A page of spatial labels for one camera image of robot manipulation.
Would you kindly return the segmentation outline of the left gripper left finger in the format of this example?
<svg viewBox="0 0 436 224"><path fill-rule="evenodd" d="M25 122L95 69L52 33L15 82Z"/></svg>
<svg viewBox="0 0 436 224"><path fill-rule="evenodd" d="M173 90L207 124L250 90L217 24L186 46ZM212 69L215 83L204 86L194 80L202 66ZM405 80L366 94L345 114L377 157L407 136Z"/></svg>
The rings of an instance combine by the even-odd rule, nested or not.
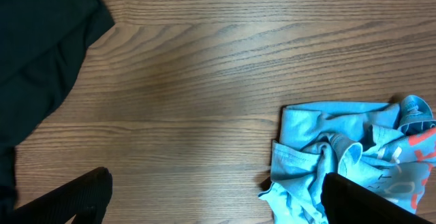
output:
<svg viewBox="0 0 436 224"><path fill-rule="evenodd" d="M17 208L10 223L102 224L112 197L112 174L97 167Z"/></svg>

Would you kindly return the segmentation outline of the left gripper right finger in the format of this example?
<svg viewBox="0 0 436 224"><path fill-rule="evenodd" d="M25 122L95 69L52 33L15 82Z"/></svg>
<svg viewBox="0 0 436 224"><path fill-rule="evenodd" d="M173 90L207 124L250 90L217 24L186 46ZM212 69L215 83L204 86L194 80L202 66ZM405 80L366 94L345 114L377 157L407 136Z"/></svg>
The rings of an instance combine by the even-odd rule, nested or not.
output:
<svg viewBox="0 0 436 224"><path fill-rule="evenodd" d="M321 201L330 224L431 224L336 173L325 176Z"/></svg>

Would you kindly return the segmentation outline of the light blue printed t-shirt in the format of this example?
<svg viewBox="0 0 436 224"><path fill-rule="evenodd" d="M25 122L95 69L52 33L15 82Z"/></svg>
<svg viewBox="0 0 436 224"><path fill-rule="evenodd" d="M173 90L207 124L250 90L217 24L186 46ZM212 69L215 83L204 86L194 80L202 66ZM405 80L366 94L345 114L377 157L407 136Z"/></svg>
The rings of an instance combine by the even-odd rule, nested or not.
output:
<svg viewBox="0 0 436 224"><path fill-rule="evenodd" d="M276 223L326 223L321 194L329 173L416 211L435 167L435 118L425 100L302 103L286 106L281 118L271 186L259 194Z"/></svg>

